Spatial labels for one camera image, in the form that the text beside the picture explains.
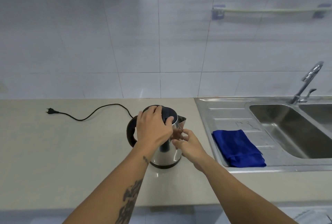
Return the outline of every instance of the electric kettle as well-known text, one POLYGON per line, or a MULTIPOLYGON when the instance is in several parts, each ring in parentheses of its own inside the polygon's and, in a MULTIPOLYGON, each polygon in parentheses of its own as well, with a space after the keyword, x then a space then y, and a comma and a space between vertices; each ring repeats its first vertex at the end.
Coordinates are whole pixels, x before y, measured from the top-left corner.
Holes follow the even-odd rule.
MULTIPOLYGON (((161 111, 161 117, 163 119, 163 122, 166 122, 166 119, 168 117, 173 116, 173 122, 172 122, 172 128, 173 128, 173 134, 171 137, 163 143, 154 153, 150 164, 157 168, 161 169, 167 169, 175 166, 181 159, 182 151, 180 149, 176 149, 175 146, 172 143, 172 139, 180 140, 180 136, 182 134, 182 129, 185 124, 186 118, 179 116, 175 110, 168 108, 168 107, 162 107, 161 111)), ((134 147, 137 140, 134 138, 135 133, 135 127, 137 122, 137 116, 135 116, 127 126, 127 139, 131 147, 134 147)))

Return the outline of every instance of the kettle lid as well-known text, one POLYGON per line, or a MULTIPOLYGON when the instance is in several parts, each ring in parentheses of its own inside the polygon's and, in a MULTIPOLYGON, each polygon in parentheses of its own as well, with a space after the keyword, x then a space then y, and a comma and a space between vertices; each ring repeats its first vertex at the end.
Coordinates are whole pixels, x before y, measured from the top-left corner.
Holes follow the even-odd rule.
MULTIPOLYGON (((146 111, 148 108, 150 108, 151 106, 159 106, 159 105, 150 105, 149 107, 146 107, 144 111, 146 111)), ((169 117, 174 117, 172 124, 174 124, 177 120, 178 120, 178 115, 175 112, 175 110, 173 110, 172 108, 168 108, 168 107, 162 107, 161 110, 161 118, 163 119, 163 122, 166 122, 166 119, 168 119, 169 117)))

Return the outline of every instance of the forearm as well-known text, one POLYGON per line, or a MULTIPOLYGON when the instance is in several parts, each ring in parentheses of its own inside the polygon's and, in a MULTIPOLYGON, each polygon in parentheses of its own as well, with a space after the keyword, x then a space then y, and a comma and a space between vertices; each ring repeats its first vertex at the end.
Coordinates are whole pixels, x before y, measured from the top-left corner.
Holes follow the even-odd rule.
POLYGON ((154 147, 135 145, 129 155, 65 220, 76 223, 128 223, 154 147))
POLYGON ((201 162, 202 171, 232 224, 296 223, 272 203, 259 196, 210 156, 201 162))

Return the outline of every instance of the blue cloth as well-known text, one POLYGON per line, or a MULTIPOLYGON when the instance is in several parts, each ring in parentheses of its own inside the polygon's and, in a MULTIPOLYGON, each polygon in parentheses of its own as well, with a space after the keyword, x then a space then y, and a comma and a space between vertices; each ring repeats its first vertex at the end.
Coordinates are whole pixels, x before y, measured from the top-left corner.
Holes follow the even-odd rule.
POLYGON ((250 142, 243 130, 215 130, 212 135, 231 166, 266 166, 262 153, 250 142))

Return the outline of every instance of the black power cord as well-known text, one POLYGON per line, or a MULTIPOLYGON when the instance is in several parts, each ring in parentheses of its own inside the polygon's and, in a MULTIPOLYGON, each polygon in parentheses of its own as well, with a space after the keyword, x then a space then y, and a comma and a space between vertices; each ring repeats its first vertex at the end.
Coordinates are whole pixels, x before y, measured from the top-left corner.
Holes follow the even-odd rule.
MULTIPOLYGON (((106 107, 106 106, 111 106, 111 105, 120 105, 121 107, 125 108, 125 109, 127 110, 128 114, 129 114, 129 116, 131 116, 131 118, 133 118, 133 116, 130 114, 129 110, 128 110, 126 107, 124 107, 123 105, 121 105, 121 104, 107 104, 107 105, 103 105, 103 106, 101 106, 101 107, 95 109, 93 113, 95 113, 95 112, 96 112, 97 110, 99 110, 100 108, 103 108, 103 107, 106 107)), ((72 119, 75 119, 76 121, 84 121, 84 120, 88 119, 89 117, 91 117, 92 114, 93 114, 93 113, 91 113, 91 114, 90 114, 89 116, 87 116, 85 119, 77 119, 77 118, 74 118, 73 116, 71 116, 71 115, 69 115, 69 114, 67 114, 67 113, 55 111, 55 110, 52 109, 52 108, 48 108, 48 111, 47 111, 46 113, 47 113, 47 114, 64 114, 64 115, 67 115, 67 116, 71 117, 72 119)))

